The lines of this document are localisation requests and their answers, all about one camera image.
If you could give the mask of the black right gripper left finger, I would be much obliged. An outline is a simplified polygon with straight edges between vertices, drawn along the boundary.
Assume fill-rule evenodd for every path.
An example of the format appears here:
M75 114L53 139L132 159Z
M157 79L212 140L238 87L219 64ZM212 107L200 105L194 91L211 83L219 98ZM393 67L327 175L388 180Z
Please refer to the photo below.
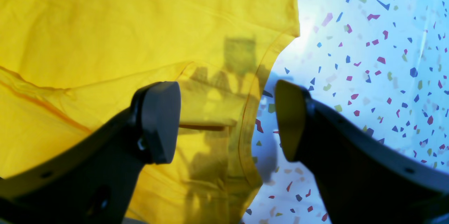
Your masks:
M130 107L53 159L1 179L2 224L120 224L147 164L173 161L176 81L139 89Z

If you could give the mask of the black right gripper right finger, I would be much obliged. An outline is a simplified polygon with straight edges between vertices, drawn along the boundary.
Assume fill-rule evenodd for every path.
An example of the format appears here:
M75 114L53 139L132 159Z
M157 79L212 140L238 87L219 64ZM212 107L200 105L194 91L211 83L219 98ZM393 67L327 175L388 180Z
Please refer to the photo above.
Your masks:
M374 140L299 85L275 85L283 154L313 174L333 224L447 224L448 174Z

